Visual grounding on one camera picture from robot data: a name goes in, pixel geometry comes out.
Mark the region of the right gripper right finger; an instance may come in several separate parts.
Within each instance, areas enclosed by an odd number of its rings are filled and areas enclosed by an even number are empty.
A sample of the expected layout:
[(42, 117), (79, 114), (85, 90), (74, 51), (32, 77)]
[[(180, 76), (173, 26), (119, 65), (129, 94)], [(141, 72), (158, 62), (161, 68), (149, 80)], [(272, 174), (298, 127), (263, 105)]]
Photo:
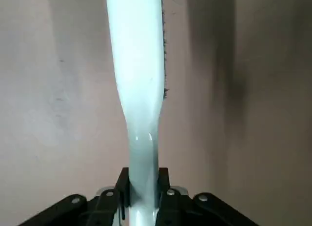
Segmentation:
[(169, 170), (159, 169), (160, 190), (157, 226), (257, 226), (239, 211), (216, 197), (202, 192), (191, 198), (170, 185)]

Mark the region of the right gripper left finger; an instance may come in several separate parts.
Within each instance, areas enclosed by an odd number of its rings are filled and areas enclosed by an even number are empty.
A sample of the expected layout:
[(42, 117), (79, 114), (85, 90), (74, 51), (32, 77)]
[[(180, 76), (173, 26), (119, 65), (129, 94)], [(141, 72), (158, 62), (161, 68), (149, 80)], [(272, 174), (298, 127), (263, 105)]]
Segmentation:
[(129, 168), (124, 167), (113, 187), (105, 187), (87, 200), (69, 195), (37, 213), (21, 226), (119, 226), (129, 206)]

